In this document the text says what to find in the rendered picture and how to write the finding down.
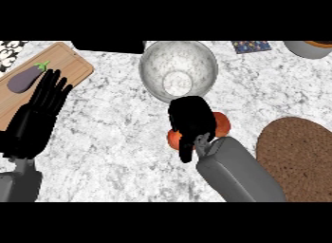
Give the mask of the clear glass bowl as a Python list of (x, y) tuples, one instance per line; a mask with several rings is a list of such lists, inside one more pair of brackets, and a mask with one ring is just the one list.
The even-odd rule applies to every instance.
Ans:
[(218, 75), (209, 48), (197, 41), (157, 41), (145, 49), (138, 73), (151, 95), (165, 103), (185, 96), (203, 97)]

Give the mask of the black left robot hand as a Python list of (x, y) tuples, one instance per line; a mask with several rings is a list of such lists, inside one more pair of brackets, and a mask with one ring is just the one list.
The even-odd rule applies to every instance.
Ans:
[(29, 102), (23, 104), (0, 131), (0, 153), (8, 159), (32, 159), (44, 150), (54, 123), (72, 90), (60, 70), (48, 69), (41, 77)]

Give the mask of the black appliance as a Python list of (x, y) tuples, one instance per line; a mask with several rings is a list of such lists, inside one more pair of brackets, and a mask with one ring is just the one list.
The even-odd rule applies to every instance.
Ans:
[(72, 44), (79, 50), (103, 51), (103, 52), (119, 52), (143, 54), (145, 49), (144, 41), (72, 41)]

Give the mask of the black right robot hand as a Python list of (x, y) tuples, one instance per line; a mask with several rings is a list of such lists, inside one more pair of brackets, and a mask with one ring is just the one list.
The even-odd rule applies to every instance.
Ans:
[(207, 102), (200, 96), (187, 96), (171, 100), (168, 108), (169, 122), (179, 137), (179, 160), (191, 161), (194, 140), (207, 135), (207, 141), (215, 137), (216, 121)]

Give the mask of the purple eggplant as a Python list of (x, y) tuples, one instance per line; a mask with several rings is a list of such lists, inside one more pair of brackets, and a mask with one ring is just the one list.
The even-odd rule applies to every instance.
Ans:
[(42, 63), (33, 63), (33, 65), (17, 73), (8, 80), (7, 87), (13, 93), (24, 92), (39, 75), (47, 69), (48, 61)]

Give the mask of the grey pot with brown contents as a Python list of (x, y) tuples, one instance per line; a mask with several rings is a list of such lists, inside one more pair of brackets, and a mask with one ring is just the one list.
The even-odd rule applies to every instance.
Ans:
[(332, 41), (286, 41), (286, 48), (299, 57), (321, 59), (332, 52)]

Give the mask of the orange squash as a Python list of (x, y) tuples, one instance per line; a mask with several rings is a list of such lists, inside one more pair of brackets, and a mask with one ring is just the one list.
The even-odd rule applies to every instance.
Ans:
[[(213, 112), (212, 115), (216, 121), (215, 137), (221, 138), (228, 135), (228, 132), (231, 130), (230, 120), (221, 112)], [(173, 130), (169, 130), (166, 140), (171, 148), (175, 150), (179, 149), (179, 138), (181, 138), (181, 133)]]

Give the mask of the blue patterned square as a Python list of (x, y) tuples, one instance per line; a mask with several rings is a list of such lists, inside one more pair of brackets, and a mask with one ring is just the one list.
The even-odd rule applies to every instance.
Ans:
[(266, 41), (232, 41), (234, 52), (237, 54), (271, 50)]

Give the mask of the brown oval placemat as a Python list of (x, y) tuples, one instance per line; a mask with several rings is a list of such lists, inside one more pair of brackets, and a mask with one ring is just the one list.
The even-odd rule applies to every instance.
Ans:
[(284, 117), (258, 137), (256, 160), (290, 202), (332, 202), (332, 132), (315, 122)]

